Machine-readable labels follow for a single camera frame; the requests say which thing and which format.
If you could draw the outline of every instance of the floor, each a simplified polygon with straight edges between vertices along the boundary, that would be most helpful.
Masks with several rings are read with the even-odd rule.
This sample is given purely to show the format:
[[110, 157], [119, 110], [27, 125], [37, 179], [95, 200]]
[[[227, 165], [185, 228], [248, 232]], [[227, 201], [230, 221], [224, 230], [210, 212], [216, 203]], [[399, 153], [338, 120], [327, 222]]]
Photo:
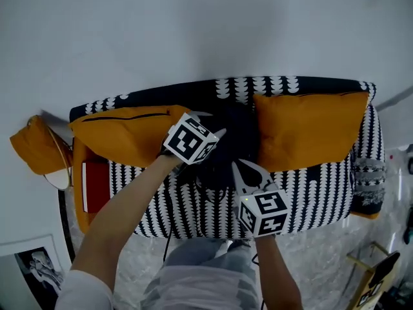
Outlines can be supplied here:
[[[346, 259], [346, 254], [351, 252], [365, 261], [377, 260], [377, 252], [372, 253], [368, 248], [373, 240], [390, 252], [401, 252], [395, 284], [412, 268], [409, 260], [413, 258], [413, 245], [405, 245], [402, 240], [413, 187], [406, 158], [407, 155], [398, 150], [387, 153], [386, 198], [377, 220], [350, 215], [325, 227], [277, 237], [285, 262], [301, 291], [304, 309], [345, 309], [363, 272]], [[77, 226], [70, 192], [66, 194], [66, 207], [77, 251], [83, 234]], [[169, 249], [176, 244], [172, 240]], [[165, 245], [165, 239], [134, 234], [130, 237], [118, 264], [116, 309], [138, 308], [143, 290], [161, 267]]]

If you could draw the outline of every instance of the orange cushion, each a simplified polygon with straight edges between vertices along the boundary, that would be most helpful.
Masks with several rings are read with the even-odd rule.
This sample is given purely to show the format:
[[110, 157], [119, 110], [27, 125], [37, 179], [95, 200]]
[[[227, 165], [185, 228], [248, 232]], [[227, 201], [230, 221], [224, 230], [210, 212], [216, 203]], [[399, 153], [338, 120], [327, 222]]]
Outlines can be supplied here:
[[72, 151], [40, 116], [31, 117], [27, 126], [10, 137], [10, 141], [20, 158], [36, 174], [49, 174], [65, 169], [66, 165], [72, 166]]
[[254, 95], [258, 164], [269, 172], [340, 162], [357, 140], [368, 94]]
[[162, 141], [185, 107], [119, 108], [84, 116], [70, 124], [74, 136], [108, 160], [147, 167], [161, 150]]

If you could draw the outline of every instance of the black and white patterned fabric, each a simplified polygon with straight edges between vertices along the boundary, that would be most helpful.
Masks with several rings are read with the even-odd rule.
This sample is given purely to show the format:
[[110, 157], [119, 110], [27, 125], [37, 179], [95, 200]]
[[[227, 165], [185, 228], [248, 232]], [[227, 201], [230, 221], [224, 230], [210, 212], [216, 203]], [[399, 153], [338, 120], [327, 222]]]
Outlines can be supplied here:
[[[73, 108], [70, 121], [97, 111], [145, 105], [179, 104], [192, 110], [209, 112], [219, 100], [240, 102], [254, 109], [253, 95], [339, 94], [365, 91], [369, 93], [367, 112], [354, 150], [338, 163], [273, 173], [274, 181], [292, 200], [288, 232], [296, 233], [337, 222], [350, 213], [356, 184], [354, 164], [362, 155], [384, 161], [384, 149], [377, 113], [370, 104], [376, 94], [373, 83], [347, 79], [318, 77], [239, 77], [171, 85], [133, 92]], [[110, 162], [110, 194], [119, 192], [143, 171]], [[241, 228], [233, 207], [233, 189], [225, 192], [207, 190], [212, 201], [202, 200], [196, 182], [182, 184], [169, 175], [160, 186], [136, 233], [147, 237], [167, 238], [170, 228], [174, 238], [196, 236], [210, 238], [245, 238], [250, 233]]]

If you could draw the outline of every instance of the cable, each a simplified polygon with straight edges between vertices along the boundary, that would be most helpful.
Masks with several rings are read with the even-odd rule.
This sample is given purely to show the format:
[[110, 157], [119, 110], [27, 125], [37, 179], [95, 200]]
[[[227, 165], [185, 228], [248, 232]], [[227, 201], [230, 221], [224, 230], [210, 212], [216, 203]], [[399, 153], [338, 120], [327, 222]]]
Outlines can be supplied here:
[[165, 262], [165, 260], [166, 260], [167, 254], [168, 254], [168, 247], [169, 247], [169, 241], [170, 241], [170, 237], [171, 237], [171, 236], [172, 236], [172, 224], [170, 224], [168, 241], [166, 242], [165, 252], [163, 253], [163, 261], [164, 261], [164, 262]]
[[252, 258], [251, 262], [254, 263], [255, 265], [259, 266], [259, 263], [254, 261], [257, 257], [258, 257], [258, 254], [255, 254], [255, 256]]

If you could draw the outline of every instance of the framed picture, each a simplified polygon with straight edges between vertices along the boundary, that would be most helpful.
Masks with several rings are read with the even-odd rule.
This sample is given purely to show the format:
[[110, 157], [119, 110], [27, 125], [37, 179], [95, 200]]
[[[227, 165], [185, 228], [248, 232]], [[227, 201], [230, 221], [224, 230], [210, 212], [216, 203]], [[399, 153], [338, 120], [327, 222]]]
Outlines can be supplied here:
[[381, 297], [382, 293], [378, 293], [374, 297], [370, 297], [368, 299], [368, 302], [363, 305], [363, 307], [360, 308], [360, 310], [374, 310], [376, 308], [377, 303], [379, 302], [379, 299]]
[[364, 305], [367, 302], [368, 298], [370, 297], [370, 294], [371, 294], [371, 291], [368, 291], [367, 293], [362, 295], [357, 307], [361, 307], [362, 305]]
[[70, 262], [60, 262], [53, 235], [0, 244], [0, 256], [7, 255], [14, 256], [40, 308], [54, 309]]
[[43, 310], [53, 310], [63, 283], [44, 247], [14, 254], [20, 271]]
[[378, 293], [378, 291], [380, 290], [381, 286], [383, 285], [383, 281], [380, 281], [376, 286], [374, 286], [373, 290], [372, 290], [372, 294], [371, 296], [374, 296]]

